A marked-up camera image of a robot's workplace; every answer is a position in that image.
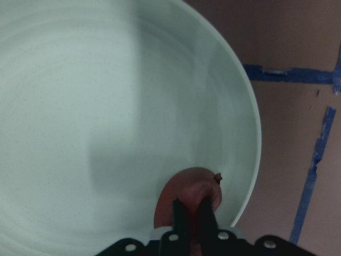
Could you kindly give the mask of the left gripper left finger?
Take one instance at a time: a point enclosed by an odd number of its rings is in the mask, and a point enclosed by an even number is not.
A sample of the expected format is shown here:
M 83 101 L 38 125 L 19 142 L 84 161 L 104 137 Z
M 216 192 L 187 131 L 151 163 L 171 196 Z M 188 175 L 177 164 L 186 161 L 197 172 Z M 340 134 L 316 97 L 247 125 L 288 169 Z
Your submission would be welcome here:
M 173 202 L 173 231 L 185 238 L 190 237 L 190 219 L 187 208 L 177 199 Z

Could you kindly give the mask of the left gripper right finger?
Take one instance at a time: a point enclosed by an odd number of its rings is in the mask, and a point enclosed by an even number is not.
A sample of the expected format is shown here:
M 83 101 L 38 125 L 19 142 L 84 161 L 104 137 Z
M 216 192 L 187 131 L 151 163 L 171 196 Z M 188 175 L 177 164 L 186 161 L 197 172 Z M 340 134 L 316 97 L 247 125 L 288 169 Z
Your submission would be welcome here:
M 198 208 L 198 237 L 211 237 L 218 231 L 218 224 L 211 200 L 204 198 Z

